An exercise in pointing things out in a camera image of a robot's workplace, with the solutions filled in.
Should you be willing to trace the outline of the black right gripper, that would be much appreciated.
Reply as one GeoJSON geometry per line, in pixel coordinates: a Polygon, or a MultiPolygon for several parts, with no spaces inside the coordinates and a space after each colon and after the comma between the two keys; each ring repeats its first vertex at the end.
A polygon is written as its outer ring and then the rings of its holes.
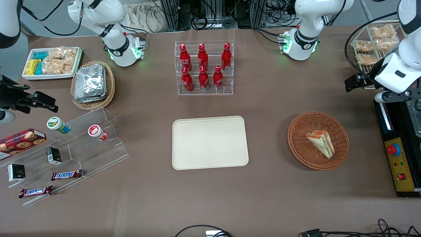
{"type": "MultiPolygon", "coordinates": [[[[18,84],[17,82],[9,79],[8,77],[1,75],[0,85],[0,107],[5,110],[15,111],[30,111],[30,107],[25,104],[20,104],[19,101],[22,99],[24,102],[27,101],[29,93],[25,90],[30,89],[29,85],[18,84]]],[[[56,99],[43,92],[33,93],[33,107],[34,108],[48,108],[53,113],[57,113],[59,107],[55,105],[56,99]]]]}

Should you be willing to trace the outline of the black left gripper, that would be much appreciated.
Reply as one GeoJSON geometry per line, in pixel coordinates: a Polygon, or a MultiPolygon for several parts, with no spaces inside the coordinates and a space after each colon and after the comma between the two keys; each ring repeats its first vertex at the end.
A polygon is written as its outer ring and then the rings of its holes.
{"type": "Polygon", "coordinates": [[[379,86],[363,73],[356,73],[345,80],[345,90],[350,92],[357,88],[365,90],[376,90],[379,86]]]}

